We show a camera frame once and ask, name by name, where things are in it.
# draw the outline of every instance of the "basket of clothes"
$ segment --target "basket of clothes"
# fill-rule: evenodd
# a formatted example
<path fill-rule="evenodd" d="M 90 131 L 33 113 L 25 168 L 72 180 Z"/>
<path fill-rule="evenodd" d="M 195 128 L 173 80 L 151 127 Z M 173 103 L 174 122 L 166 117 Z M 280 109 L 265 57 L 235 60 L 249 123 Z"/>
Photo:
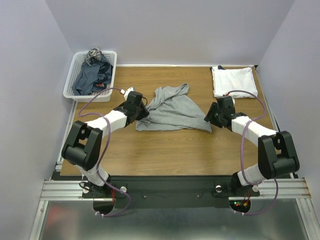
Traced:
<path fill-rule="evenodd" d="M 114 86 L 117 54 L 92 48 L 77 52 L 63 89 L 63 96 L 77 102 L 89 102 L 97 93 Z M 112 89 L 101 93 L 94 102 L 110 101 Z"/>

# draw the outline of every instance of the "dark blue garment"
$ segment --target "dark blue garment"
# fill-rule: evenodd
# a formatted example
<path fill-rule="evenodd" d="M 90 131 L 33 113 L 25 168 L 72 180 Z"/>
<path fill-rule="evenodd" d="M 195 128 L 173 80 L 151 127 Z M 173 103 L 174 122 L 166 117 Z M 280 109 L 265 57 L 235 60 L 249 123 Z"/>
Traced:
<path fill-rule="evenodd" d="M 76 96 L 90 95 L 92 92 L 101 92 L 111 83 L 113 66 L 105 56 L 101 61 L 93 59 L 91 66 L 84 62 L 81 71 L 76 77 L 72 90 Z"/>

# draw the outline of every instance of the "gray wall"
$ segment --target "gray wall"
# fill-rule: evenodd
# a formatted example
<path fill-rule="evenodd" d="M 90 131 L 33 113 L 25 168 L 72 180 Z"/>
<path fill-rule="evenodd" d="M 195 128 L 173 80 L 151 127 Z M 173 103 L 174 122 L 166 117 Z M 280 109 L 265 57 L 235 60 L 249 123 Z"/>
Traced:
<path fill-rule="evenodd" d="M 119 64 L 255 65 L 294 0 L 46 0 L 75 53 Z"/>
<path fill-rule="evenodd" d="M 72 52 L 43 0 L 0 0 L 0 235 L 28 239 L 71 103 Z"/>
<path fill-rule="evenodd" d="M 320 218 L 320 2 L 296 0 L 258 67 L 281 130 L 293 135 Z"/>

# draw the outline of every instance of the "wall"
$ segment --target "wall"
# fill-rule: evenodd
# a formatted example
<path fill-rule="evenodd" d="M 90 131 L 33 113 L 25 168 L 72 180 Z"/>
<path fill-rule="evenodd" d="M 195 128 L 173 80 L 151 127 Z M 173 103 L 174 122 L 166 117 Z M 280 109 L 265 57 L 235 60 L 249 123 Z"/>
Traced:
<path fill-rule="evenodd" d="M 46 0 L 72 51 L 118 64 L 255 65 L 294 0 Z"/>
<path fill-rule="evenodd" d="M 0 0 L 0 233 L 29 239 L 71 103 L 72 52 L 43 0 Z"/>
<path fill-rule="evenodd" d="M 281 130 L 289 131 L 320 218 L 320 2 L 296 0 L 258 67 Z"/>

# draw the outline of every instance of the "folded white towel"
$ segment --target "folded white towel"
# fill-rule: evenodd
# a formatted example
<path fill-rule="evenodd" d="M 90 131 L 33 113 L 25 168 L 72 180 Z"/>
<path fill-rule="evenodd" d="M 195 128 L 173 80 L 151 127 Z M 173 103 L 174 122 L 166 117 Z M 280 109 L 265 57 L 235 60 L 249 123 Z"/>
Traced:
<path fill-rule="evenodd" d="M 244 90 L 258 96 L 251 67 L 223 70 L 213 66 L 211 70 L 215 97 L 221 97 L 232 90 Z M 232 92 L 230 96 L 235 99 L 253 98 L 253 96 L 244 92 Z"/>

